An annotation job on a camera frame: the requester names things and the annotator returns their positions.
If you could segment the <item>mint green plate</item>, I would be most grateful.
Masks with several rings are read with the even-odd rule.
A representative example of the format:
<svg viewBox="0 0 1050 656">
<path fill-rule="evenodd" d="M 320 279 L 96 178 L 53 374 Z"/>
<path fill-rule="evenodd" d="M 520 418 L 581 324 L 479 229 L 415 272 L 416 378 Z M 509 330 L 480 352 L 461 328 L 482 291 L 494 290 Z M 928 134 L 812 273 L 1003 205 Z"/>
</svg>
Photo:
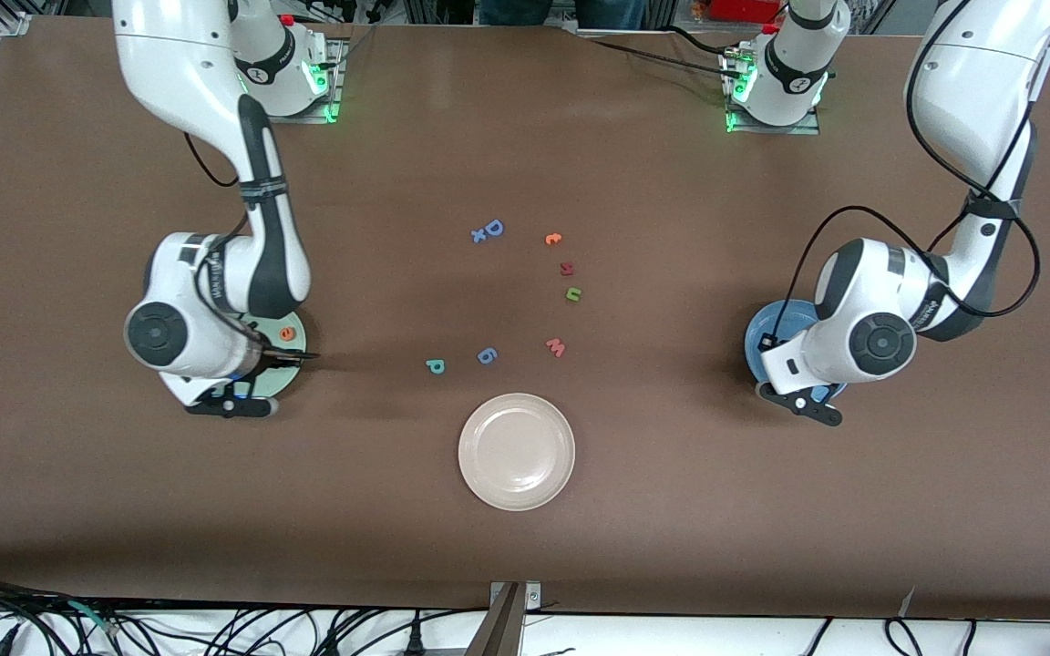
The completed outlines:
<svg viewBox="0 0 1050 656">
<path fill-rule="evenodd" d="M 288 314 L 284 319 L 279 320 L 267 319 L 267 317 L 251 314 L 242 314 L 238 316 L 238 319 L 247 327 L 254 329 L 255 332 L 266 337 L 268 342 L 273 344 L 274 347 L 301 350 L 301 352 L 304 352 L 304 348 L 307 348 L 307 332 L 304 331 L 303 320 L 296 313 Z M 295 329 L 297 336 L 294 341 L 284 342 L 279 339 L 278 333 L 280 329 L 284 329 L 284 325 L 292 325 Z M 299 368 L 262 371 L 253 382 L 249 382 L 247 379 L 234 382 L 233 393 L 238 395 L 238 397 L 276 397 L 295 381 L 297 373 L 299 373 Z"/>
</svg>

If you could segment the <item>blue plate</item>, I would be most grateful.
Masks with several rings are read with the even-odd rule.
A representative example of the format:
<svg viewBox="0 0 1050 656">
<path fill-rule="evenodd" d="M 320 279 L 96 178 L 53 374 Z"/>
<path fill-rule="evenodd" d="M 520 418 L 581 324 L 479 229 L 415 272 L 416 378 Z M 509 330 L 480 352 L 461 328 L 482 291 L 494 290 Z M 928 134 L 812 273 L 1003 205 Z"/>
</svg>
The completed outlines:
<svg viewBox="0 0 1050 656">
<path fill-rule="evenodd" d="M 764 383 L 766 368 L 762 361 L 762 353 L 759 350 L 761 340 L 766 333 L 775 331 L 777 340 L 786 342 L 796 333 L 808 329 L 808 325 L 818 320 L 816 306 L 805 300 L 791 300 L 785 304 L 783 300 L 777 300 L 761 308 L 747 324 L 746 337 L 743 337 L 743 352 L 746 352 L 747 368 L 753 374 L 755 381 Z"/>
</svg>

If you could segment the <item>beige plate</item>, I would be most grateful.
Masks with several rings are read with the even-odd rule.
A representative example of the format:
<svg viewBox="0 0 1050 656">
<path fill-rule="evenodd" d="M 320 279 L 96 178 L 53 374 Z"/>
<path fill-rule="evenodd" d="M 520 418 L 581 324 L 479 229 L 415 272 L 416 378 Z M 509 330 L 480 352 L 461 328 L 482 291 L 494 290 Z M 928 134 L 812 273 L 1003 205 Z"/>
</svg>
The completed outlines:
<svg viewBox="0 0 1050 656">
<path fill-rule="evenodd" d="M 456 457 L 475 498 L 501 511 L 526 512 L 565 489 L 576 443 L 570 421 L 554 403 L 510 392 L 485 400 L 468 416 Z"/>
</svg>

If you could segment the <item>red box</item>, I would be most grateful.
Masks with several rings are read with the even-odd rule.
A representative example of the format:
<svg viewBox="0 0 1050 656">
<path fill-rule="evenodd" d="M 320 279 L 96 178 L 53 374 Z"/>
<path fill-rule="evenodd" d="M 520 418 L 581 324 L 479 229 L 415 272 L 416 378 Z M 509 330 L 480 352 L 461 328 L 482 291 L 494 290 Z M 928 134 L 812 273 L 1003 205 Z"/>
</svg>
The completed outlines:
<svg viewBox="0 0 1050 656">
<path fill-rule="evenodd" d="M 730 24 L 769 24 L 788 0 L 707 0 L 707 16 Z"/>
</svg>

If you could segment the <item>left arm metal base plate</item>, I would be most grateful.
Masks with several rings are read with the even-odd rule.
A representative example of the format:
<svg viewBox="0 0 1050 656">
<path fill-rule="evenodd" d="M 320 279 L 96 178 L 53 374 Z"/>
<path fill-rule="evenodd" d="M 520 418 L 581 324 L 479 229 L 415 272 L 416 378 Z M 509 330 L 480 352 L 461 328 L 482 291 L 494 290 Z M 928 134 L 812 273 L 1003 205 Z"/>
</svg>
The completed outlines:
<svg viewBox="0 0 1050 656">
<path fill-rule="evenodd" d="M 799 96 L 772 91 L 770 87 L 763 87 L 757 92 L 759 80 L 771 82 L 772 78 L 759 72 L 753 42 L 726 46 L 717 56 L 717 61 L 721 70 L 730 75 L 722 86 L 726 130 L 801 136 L 819 133 L 817 104 L 821 100 L 821 89 L 827 78 L 821 78 L 814 91 Z"/>
</svg>

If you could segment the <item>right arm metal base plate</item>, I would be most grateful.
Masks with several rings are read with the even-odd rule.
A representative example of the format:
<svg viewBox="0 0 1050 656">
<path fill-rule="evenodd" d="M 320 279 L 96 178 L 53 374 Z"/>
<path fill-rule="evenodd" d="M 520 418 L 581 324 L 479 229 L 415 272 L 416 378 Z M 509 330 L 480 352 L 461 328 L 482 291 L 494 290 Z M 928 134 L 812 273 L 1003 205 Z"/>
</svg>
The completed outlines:
<svg viewBox="0 0 1050 656">
<path fill-rule="evenodd" d="M 273 75 L 255 64 L 246 67 L 242 87 L 273 123 L 333 124 L 341 107 L 349 42 L 307 31 L 296 37 L 296 45 L 291 62 Z"/>
</svg>

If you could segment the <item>metal bracket post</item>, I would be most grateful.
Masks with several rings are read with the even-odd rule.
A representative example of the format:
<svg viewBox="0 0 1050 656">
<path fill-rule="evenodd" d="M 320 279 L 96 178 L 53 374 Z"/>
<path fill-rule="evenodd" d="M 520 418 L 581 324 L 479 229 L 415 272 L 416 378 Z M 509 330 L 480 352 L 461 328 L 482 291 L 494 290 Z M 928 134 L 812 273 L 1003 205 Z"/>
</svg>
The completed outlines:
<svg viewBox="0 0 1050 656">
<path fill-rule="evenodd" d="M 520 656 L 525 615 L 540 605 L 540 581 L 492 581 L 490 607 L 464 656 Z"/>
</svg>

